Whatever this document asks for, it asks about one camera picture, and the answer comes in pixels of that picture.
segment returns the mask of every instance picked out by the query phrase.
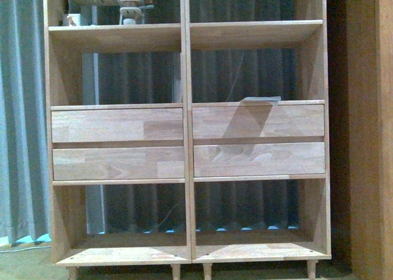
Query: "wooden bookshelf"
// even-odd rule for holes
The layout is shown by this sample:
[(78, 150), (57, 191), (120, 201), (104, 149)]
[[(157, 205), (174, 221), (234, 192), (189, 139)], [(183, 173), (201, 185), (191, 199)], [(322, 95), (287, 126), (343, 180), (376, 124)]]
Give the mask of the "wooden bookshelf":
[[(73, 0), (97, 6), (95, 0)], [(115, 4), (104, 0), (105, 5)], [(52, 260), (79, 266), (331, 258), (326, 0), (295, 0), (291, 21), (62, 27), (66, 0), (44, 0)], [(194, 103), (192, 51), (294, 49), (296, 100)], [(178, 103), (83, 105), (82, 54), (180, 53)], [(197, 232), (195, 185), (297, 180), (298, 230)], [(180, 184), (186, 231), (88, 236), (88, 185)]]

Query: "top shelf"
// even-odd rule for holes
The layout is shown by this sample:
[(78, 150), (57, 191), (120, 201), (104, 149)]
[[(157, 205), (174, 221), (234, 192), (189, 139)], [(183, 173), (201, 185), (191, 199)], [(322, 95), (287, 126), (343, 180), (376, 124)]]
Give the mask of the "top shelf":
[(191, 23), (191, 48), (293, 48), (310, 37), (322, 23), (322, 20)]
[[(322, 20), (191, 23), (193, 50), (293, 48)], [(52, 26), (50, 36), (82, 53), (180, 52), (181, 25)]]

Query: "small box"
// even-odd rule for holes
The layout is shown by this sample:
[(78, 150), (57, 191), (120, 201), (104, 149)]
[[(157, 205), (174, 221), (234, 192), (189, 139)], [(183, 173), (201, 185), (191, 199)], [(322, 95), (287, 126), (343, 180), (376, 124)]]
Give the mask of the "small box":
[(63, 26), (80, 26), (80, 14), (64, 14)]

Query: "floor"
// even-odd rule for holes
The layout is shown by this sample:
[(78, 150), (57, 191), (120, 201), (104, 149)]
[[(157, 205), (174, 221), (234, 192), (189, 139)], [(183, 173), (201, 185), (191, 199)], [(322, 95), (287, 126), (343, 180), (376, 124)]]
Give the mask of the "floor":
[[(65, 268), (52, 265), (50, 248), (15, 251), (28, 247), (44, 247), (21, 244), (0, 247), (1, 280), (67, 280)], [(81, 268), (80, 280), (171, 280), (169, 266), (99, 267)], [(242, 263), (213, 265), (213, 280), (306, 280), (305, 262)], [(324, 280), (357, 280), (350, 272), (332, 266), (330, 261), (317, 265), (317, 278)], [(182, 266), (182, 280), (203, 280), (202, 265)]]

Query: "gray curtain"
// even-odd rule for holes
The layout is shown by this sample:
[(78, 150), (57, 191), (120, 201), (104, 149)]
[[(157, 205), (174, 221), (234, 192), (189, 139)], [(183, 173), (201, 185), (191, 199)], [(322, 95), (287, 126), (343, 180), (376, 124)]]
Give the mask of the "gray curtain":
[[(179, 0), (155, 0), (146, 23), (179, 23)], [(292, 20), (294, 0), (190, 0), (191, 22)], [(99, 24), (117, 23), (119, 10), (100, 8)], [(101, 104), (170, 103), (179, 73), (173, 53), (99, 54)], [(294, 99), (293, 50), (192, 52), (193, 101), (239, 101), (247, 96)], [(88, 210), (90, 233), (182, 231), (184, 188), (179, 185), (127, 185), (95, 188), (103, 208)], [(296, 181), (197, 184), (199, 230), (265, 229), (297, 226)]]
[(0, 0), (0, 236), (49, 232), (42, 0)]

